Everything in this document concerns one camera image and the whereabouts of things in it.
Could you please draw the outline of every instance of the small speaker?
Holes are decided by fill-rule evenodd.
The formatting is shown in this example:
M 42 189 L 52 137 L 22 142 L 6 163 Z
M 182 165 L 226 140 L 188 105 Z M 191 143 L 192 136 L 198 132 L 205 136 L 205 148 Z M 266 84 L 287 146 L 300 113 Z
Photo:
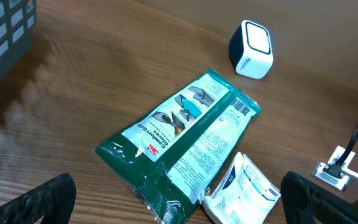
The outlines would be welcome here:
M 237 74 L 261 79 L 273 64 L 269 32 L 259 24 L 242 21 L 230 40 L 229 56 Z

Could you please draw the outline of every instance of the gray plastic crate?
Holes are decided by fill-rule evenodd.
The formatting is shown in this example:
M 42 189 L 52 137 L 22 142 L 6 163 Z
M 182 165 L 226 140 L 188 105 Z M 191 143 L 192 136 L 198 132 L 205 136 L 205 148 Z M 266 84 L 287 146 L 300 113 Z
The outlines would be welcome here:
M 0 79 L 30 47 L 35 0 L 0 0 Z

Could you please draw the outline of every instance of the white paper packet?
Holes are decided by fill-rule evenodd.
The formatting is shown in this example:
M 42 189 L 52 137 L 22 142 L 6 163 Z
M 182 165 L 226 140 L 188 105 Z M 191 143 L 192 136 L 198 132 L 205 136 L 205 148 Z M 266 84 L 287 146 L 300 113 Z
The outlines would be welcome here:
M 258 224 L 281 197 L 255 164 L 238 152 L 212 195 L 206 190 L 203 207 L 215 223 Z

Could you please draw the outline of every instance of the glove package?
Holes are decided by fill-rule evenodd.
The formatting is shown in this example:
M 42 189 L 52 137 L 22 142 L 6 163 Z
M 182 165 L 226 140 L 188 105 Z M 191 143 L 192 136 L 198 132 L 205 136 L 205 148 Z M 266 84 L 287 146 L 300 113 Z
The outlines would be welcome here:
M 185 223 L 259 105 L 209 69 L 94 154 L 158 222 Z

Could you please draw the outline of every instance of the wooden table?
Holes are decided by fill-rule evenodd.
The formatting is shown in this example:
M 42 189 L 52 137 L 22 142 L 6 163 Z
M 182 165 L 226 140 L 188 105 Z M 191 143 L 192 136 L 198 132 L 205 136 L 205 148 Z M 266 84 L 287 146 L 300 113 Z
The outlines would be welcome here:
M 138 2 L 37 7 L 31 49 L 0 81 L 0 205 L 69 172 L 72 223 L 154 223 L 90 151 L 208 67 L 261 105 L 236 151 L 277 186 L 289 170 L 308 178 L 358 123 L 358 93 L 279 58 L 262 80 L 236 75 L 227 39 Z M 285 223 L 281 201 L 266 222 Z M 209 221 L 197 210 L 189 223 Z

